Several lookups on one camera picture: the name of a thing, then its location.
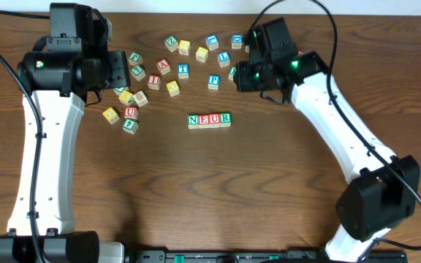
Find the red I block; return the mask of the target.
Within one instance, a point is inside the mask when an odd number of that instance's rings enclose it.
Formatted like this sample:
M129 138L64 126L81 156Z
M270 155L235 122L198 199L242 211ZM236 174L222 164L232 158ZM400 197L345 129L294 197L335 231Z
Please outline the red I block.
M158 75L149 75L148 77L148 87L153 90L159 90L161 85L161 79Z

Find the blue P block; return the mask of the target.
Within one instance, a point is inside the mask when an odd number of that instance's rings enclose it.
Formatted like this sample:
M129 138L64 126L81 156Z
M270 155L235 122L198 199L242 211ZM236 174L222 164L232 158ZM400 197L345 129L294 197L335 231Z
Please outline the blue P block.
M220 83L220 77L218 75L209 75L208 77L208 88L211 90L218 90Z

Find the green R block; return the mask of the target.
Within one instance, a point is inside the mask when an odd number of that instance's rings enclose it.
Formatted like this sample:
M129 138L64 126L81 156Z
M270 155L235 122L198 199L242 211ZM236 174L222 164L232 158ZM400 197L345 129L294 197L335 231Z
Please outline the green R block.
M230 127L232 124L232 116L230 113L220 113L220 127Z

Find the red E block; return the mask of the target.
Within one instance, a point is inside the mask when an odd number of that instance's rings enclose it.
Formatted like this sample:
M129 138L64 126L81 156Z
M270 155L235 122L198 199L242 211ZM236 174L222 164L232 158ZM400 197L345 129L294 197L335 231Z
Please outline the red E block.
M199 115L198 125L200 129L206 129L210 127L209 115Z

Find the green N block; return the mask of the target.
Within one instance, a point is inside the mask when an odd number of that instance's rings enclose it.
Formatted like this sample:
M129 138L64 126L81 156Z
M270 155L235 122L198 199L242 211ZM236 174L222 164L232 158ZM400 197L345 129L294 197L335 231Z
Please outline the green N block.
M198 129L199 128L199 116L198 115L188 115L187 123L189 129Z

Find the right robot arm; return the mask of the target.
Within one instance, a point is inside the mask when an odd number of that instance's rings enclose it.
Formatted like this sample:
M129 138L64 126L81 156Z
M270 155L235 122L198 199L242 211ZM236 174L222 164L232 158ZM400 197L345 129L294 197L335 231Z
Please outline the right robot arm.
M420 167L399 158L345 100L314 51L299 52L283 18L243 38L249 60L236 65L240 92L279 90L311 122L339 163L347 187L335 205L340 226L325 246L335 262L358 262L374 241L414 212Z

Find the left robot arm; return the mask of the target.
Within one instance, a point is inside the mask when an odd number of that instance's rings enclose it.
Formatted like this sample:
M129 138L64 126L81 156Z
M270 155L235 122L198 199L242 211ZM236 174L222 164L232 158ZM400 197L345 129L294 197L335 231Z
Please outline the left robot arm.
M23 92L25 140L18 195L0 262L133 262L119 242L76 230L75 145L88 93L130 84L126 55L111 51L110 21L92 7L53 3L50 34L10 74Z

